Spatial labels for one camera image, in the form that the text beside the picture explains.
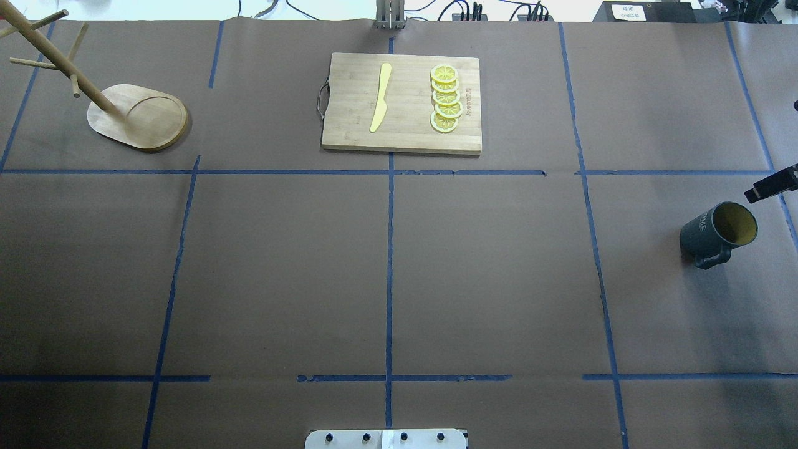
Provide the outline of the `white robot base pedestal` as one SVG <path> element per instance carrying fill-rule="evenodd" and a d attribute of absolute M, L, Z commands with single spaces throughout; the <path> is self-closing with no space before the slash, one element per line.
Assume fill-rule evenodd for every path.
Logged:
<path fill-rule="evenodd" d="M 455 428 L 317 430 L 305 448 L 468 448 L 466 431 Z"/>

